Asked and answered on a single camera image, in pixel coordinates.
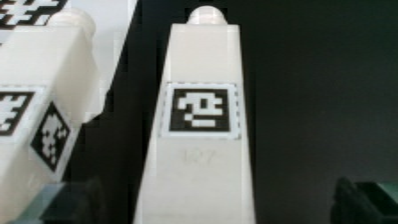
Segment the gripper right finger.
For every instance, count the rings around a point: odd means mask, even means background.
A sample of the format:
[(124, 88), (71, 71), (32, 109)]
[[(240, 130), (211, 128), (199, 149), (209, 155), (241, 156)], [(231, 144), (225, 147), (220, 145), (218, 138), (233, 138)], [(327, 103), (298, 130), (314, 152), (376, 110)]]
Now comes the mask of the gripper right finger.
[(398, 224), (398, 181), (337, 179), (330, 224)]

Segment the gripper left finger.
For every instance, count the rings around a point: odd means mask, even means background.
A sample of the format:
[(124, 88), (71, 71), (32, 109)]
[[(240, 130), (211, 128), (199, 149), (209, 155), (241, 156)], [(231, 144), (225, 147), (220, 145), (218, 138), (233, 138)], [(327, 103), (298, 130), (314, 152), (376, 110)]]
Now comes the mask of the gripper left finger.
[(110, 224), (103, 185), (97, 178), (85, 182), (49, 184), (42, 189), (46, 203), (39, 214), (42, 224)]

